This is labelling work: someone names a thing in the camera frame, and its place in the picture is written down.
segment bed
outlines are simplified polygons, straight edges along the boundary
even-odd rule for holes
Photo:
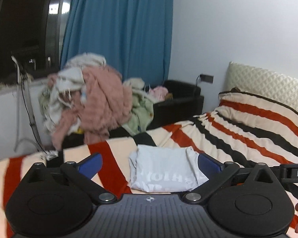
[[[244,81],[254,80],[255,76],[253,85]],[[78,162],[99,152],[103,166],[92,180],[118,197],[123,193],[143,193],[128,186],[128,156],[138,144],[168,148],[192,146],[199,153],[220,162],[234,161],[241,167],[253,167],[257,162],[269,166],[298,163],[298,80],[230,63],[226,85],[229,91],[219,94],[220,105],[212,112],[134,137],[67,149],[63,152],[64,161]],[[230,91],[235,87],[241,91]],[[4,206],[35,162],[46,164],[42,153],[0,161],[0,238],[13,235],[5,219]],[[294,204],[298,202],[292,193],[287,194]],[[297,222],[296,213],[287,233],[290,237],[298,237],[294,232]]]

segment blue pad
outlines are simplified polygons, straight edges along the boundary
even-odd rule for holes
[[[85,175],[87,178],[91,179],[95,174],[99,172],[99,170],[103,166],[103,158],[102,155],[97,153],[86,157],[78,164],[78,171]]]
[[[223,164],[208,156],[207,154],[200,154],[198,157],[198,167],[202,173],[209,179],[212,179],[217,173],[222,171]]]

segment red stripe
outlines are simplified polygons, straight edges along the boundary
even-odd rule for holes
[[[247,147],[249,147],[251,149],[258,150],[261,153],[261,155],[266,156],[266,157],[270,157],[270,158],[276,160],[280,164],[293,164],[293,162],[288,161],[283,156],[277,155],[273,152],[268,151],[266,148],[258,146],[253,140],[250,140],[247,137],[239,135],[239,134],[237,134],[235,132],[232,132],[229,129],[225,128],[223,125],[216,122],[215,119],[213,117],[211,117],[210,113],[207,113],[207,119],[212,124],[212,126],[214,128],[218,129],[219,131],[221,131],[221,132],[223,132],[223,133],[225,133],[229,136],[232,136],[233,139],[235,139],[235,140],[240,140],[241,142],[246,144]]]
[[[88,145],[88,148],[91,154],[100,153],[102,155],[103,166],[98,172],[98,175],[104,188],[115,194],[118,198],[120,198],[123,193],[132,193],[108,143],[104,141]]]
[[[19,185],[21,181],[21,165],[22,160],[25,156],[10,158],[10,162],[4,177],[4,188],[3,188],[3,207],[5,208],[12,193]],[[10,238],[14,235],[10,225],[7,222],[7,238]]]
[[[298,216],[294,215],[294,218],[292,219],[289,227],[295,229],[297,224],[298,224]]]
[[[279,113],[272,112],[270,110],[265,110],[258,108],[256,106],[227,101],[227,100],[221,100],[220,106],[227,106],[231,107],[237,111],[243,112],[243,113],[250,113],[253,115],[257,115],[263,118],[267,118],[273,121],[277,121],[282,123],[283,125],[287,126],[296,136],[298,136],[298,126],[296,126],[290,119],[287,117],[280,115]]]
[[[172,132],[171,139],[177,143],[180,147],[190,147],[192,146],[193,150],[198,153],[204,153],[204,151],[198,149],[191,138],[189,138],[182,130],[182,125],[179,124],[170,124],[163,127],[168,132]]]

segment gray textured surface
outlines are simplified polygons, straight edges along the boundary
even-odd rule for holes
[[[124,195],[98,208],[89,223],[64,238],[237,238],[211,221],[204,208],[178,195]]]

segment black sofa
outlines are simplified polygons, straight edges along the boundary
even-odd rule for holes
[[[172,93],[173,99],[153,105],[153,121],[147,130],[156,129],[178,121],[184,121],[193,115],[202,113],[204,97],[200,95],[201,88],[193,84],[168,80],[163,84]],[[129,137],[130,134],[119,127],[109,132],[110,138]],[[71,134],[65,137],[62,147],[68,149],[84,144],[84,134]]]

